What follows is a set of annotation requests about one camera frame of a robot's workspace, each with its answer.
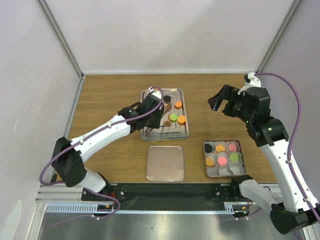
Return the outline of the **black sandwich cookie packed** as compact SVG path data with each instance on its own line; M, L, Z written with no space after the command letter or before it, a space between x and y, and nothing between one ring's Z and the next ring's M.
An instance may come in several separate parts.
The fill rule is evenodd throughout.
M204 144L204 151L205 153L209 154L213 151L213 146L209 143Z

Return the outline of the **pink sandwich cookie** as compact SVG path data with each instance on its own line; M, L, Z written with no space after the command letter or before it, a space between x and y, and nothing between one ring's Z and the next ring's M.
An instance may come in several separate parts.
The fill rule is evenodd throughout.
M230 152L236 152L236 151L237 151L237 146L236 146L234 143L230 143L230 144L228 145L228 150L229 150Z

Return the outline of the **orange round sandwich cookie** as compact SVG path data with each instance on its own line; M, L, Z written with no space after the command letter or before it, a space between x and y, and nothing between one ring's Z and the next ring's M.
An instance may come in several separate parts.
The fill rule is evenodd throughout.
M216 151L217 153L225 152L225 151L226 151L226 148L225 148L224 145L218 144L218 145L216 145L216 147L215 147L215 151Z

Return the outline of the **green round cookie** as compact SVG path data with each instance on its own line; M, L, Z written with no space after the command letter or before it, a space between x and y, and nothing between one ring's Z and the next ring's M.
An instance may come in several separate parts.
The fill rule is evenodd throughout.
M178 116L176 113L174 113L174 112L172 112L172 113L170 113L170 114L168 115L168 119L169 119L171 122L177 121L178 117L179 117L179 116Z
M235 163L235 162L238 162L239 160L239 155L236 153L236 152L232 152L230 155L229 155L229 158L230 158L230 161Z

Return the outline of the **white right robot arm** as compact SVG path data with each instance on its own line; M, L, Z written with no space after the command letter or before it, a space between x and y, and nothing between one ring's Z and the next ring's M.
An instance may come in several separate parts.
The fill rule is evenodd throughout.
M251 176L232 179L230 195L236 201L248 198L269 213L276 230L285 235L320 221L320 203L309 189L292 152L295 133L288 135L284 124L271 116L271 97L261 86L261 73L244 76L241 88L225 84L208 99L217 111L222 103L226 116L245 123L248 135L267 158L276 177L281 196L258 184Z

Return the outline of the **rose gold tin lid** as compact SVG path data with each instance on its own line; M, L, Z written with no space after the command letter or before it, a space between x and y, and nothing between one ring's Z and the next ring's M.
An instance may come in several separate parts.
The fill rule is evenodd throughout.
M147 150L146 179L154 183L180 183L185 178L184 148L152 145Z

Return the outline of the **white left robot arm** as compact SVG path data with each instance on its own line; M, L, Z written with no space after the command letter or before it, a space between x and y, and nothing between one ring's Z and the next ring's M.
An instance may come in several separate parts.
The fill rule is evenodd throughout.
M109 197L108 181L98 172L85 168L84 163L110 143L143 128L158 129L164 112L164 93L148 89L142 102L121 109L109 121L71 140L59 138L50 164L67 187L81 186L92 191L98 200Z

